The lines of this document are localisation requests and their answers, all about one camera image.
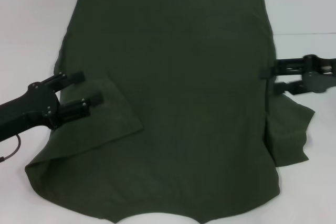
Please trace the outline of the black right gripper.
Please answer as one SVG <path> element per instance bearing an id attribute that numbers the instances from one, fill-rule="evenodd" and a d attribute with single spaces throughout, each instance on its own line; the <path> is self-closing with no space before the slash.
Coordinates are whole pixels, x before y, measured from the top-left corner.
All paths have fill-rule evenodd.
<path id="1" fill-rule="evenodd" d="M 317 55 L 303 58 L 275 60 L 261 72 L 262 79 L 277 76 L 302 75 L 302 81 L 274 84 L 274 95 L 289 92 L 292 95 L 308 92 L 324 93 L 335 87 L 335 59 L 323 59 Z"/>

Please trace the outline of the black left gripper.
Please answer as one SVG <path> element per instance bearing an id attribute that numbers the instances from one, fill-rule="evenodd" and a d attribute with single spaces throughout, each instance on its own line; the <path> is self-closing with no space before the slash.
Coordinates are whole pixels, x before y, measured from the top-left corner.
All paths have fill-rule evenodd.
<path id="1" fill-rule="evenodd" d="M 82 71 L 59 73 L 43 81 L 28 86 L 21 97 L 1 105 L 1 141 L 20 134 L 36 126 L 57 129 L 62 125 L 90 116 L 90 108 L 103 103 L 102 93 L 60 104 L 55 94 L 72 85 L 84 82 Z"/>

